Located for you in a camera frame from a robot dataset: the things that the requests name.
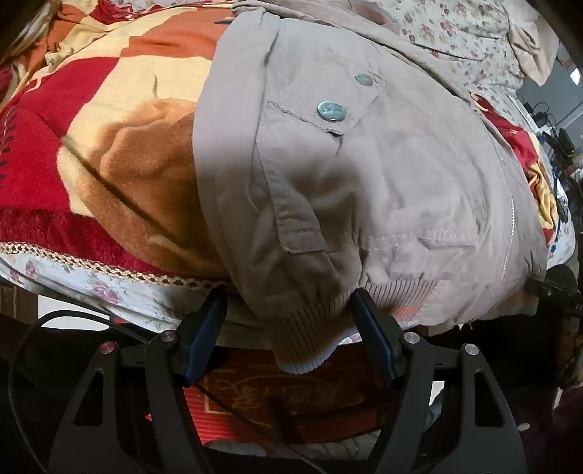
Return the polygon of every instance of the black device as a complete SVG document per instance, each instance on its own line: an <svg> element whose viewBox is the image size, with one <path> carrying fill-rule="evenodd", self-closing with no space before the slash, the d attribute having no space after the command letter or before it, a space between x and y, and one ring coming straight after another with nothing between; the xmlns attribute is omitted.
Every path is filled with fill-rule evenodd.
<svg viewBox="0 0 583 474"><path fill-rule="evenodd" d="M351 296L350 309L377 375L398 389L399 401L368 460L343 462L342 468L338 462L311 463L315 470L526 474L515 422L476 346L434 347L416 333L404 333L394 318L379 312L363 289ZM147 344L132 347L103 343L62 418L47 472L225 472L221 458L232 455L203 447L182 387L195 385L203 377L226 313L227 295L215 289L176 331L165 331ZM425 432L436 378L444 379L446 386L442 415ZM152 421L146 420L148 413ZM252 456L238 457L242 472L283 473L289 472L290 465L297 471L300 462L255 458L255 465L269 462L270 467L251 471L245 470L250 465L246 458Z"/></svg>

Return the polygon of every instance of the beige fabric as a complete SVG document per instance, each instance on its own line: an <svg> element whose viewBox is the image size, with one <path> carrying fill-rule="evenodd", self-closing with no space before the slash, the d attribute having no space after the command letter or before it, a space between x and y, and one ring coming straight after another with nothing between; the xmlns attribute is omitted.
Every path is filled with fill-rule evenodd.
<svg viewBox="0 0 583 474"><path fill-rule="evenodd" d="M467 91L347 3L278 3L235 7L193 148L209 232L280 367L325 360L353 330L357 287L408 324L437 325L544 275L524 173ZM323 120L324 100L346 119Z"/></svg>
<svg viewBox="0 0 583 474"><path fill-rule="evenodd" d="M504 0L510 30L508 41L524 73L542 86L553 70L559 37L526 0Z"/></svg>

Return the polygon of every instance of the black cable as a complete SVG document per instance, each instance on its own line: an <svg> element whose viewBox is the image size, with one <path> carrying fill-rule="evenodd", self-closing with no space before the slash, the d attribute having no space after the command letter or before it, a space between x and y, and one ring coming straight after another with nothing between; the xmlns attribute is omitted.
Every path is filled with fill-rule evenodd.
<svg viewBox="0 0 583 474"><path fill-rule="evenodd" d="M20 431L20 436L22 437L24 444L26 444L26 448L29 450L30 456L33 458L34 462L37 464L37 466L40 468L40 470L42 471L43 474L48 474L48 470L44 466L44 464L40 461L40 459L38 458L36 451L34 450L28 436L26 435L26 432L24 431L22 421L20 419L20 416L18 415L18 411L16 410L16 401L14 399L14 376L16 373L16 364L18 362L18 359L20 358L21 353L23 352L24 348L26 347L26 344L28 344L30 339L33 337L34 332L37 329L39 329L43 324L46 324L49 321L56 319L56 318L62 318L63 316L72 316L74 318L81 318L81 319L88 319L90 321L95 321L97 323L105 324L109 327L117 329L119 332L121 332L127 336L133 337L134 339L140 341L143 344L147 344L148 342L150 342L148 339L140 336L139 334L136 334L131 329L127 329L127 328L123 327L122 325L116 324L116 323L109 321L107 319L103 319L99 316L93 316L90 314L81 313L80 311L69 311L69 310L53 311L49 314L46 314L42 318L39 318L39 320L36 321L34 324L32 324L29 327L26 334L24 334L24 336L22 336L22 338L20 338L20 340L18 341L18 344L16 345L16 348L14 350L14 355L12 356L12 360L10 361L10 365L8 367L8 380L6 381L6 388L8 390L8 401L10 403L10 409L12 410L12 416L14 417L14 421L16 422L16 427L18 428L18 431Z"/></svg>
<svg viewBox="0 0 583 474"><path fill-rule="evenodd" d="M311 466L312 468L314 468L315 470L317 470L320 474L328 474L324 469L322 469L320 466L318 466L314 461L312 461L309 457L303 455L299 450L295 449L294 447L290 446L289 444L282 444L281 442L279 442L278 440L276 440L270 432L268 432L267 430L264 430L261 426L253 423L250 419L248 419L247 417L245 417L243 414L239 413L235 408L227 405L226 403L222 402L214 393L209 392L206 388L204 388L201 384L199 384L198 382L194 382L194 386L200 390L200 392L205 395L206 397L208 397L210 400L212 400L213 402L215 402L217 405L219 405L223 410L225 410L226 412L229 412L230 414L232 414L235 418L237 418L239 421L242 421L243 423L245 423L246 425L250 426L251 428L253 428L256 432L258 432L261 436L264 436L265 438L267 438L269 441L271 441L272 443L276 444L276 445L282 445L285 448L289 449L292 453L294 453L295 455L297 455L302 461L304 461L306 464L308 464L309 466Z"/></svg>
<svg viewBox="0 0 583 474"><path fill-rule="evenodd" d="M547 110L545 110L545 113L548 113L548 112L549 112L549 110L550 110L549 104L547 104L546 102L537 102L537 103L535 104L535 106L532 108L532 114L534 114L534 113L535 113L535 109L536 109L536 108L537 108L539 105L541 105L541 104L543 104L543 105L546 105L546 106L547 106Z"/></svg>
<svg viewBox="0 0 583 474"><path fill-rule="evenodd" d="M549 121L549 117L552 117L552 118L553 118L553 120L554 120L554 125L553 125L553 124L552 124L552 123ZM557 132L557 119L555 118L555 116L554 116L553 114L549 114L549 113L547 114L547 123L548 123L548 124L549 124L551 127L553 127L553 129L554 129L554 133L553 133L553 134L556 134L556 132Z"/></svg>

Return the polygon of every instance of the fleece blanket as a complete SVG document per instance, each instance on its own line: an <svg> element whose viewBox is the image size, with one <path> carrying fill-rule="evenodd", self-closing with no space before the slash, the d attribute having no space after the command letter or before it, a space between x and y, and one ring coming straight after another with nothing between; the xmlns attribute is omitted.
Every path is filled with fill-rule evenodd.
<svg viewBox="0 0 583 474"><path fill-rule="evenodd" d="M64 2L4 67L1 241L137 272L228 278L198 203L192 127L231 12L158 10Z"/></svg>

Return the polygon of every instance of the blanket trim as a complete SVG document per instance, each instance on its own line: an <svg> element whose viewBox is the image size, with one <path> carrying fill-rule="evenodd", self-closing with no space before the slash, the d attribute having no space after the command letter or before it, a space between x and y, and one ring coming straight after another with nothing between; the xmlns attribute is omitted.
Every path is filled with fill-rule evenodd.
<svg viewBox="0 0 583 474"><path fill-rule="evenodd" d="M153 273L142 273L140 271L124 270L119 267L106 265L93 260L80 259L72 255L31 245L25 242L0 242L0 253L6 255L32 254L55 263L67 264L85 270L98 271L109 276L132 280L139 283L155 283L163 286L189 287L195 290L211 290L212 288L225 286L228 290L235 290L234 284L227 280L209 280L206 278L186 278L180 276L154 275Z"/></svg>

